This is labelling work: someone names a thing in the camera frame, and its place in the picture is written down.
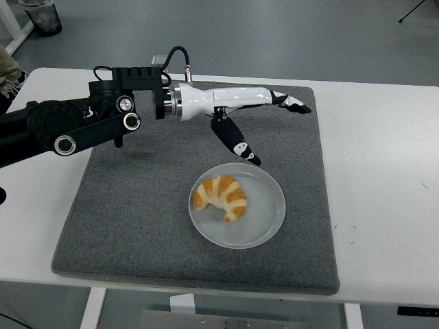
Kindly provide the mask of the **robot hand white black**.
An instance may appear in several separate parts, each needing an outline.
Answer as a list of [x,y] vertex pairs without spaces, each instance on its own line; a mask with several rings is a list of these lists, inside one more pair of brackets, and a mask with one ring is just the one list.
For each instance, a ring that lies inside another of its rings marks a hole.
[[243,134],[228,117],[241,108],[278,105],[290,112],[307,114],[311,109],[297,98],[264,87],[232,87],[200,90],[186,83],[174,84],[169,90],[171,113],[181,121],[198,115],[211,117],[211,129],[233,154],[259,166],[261,160],[247,144]]

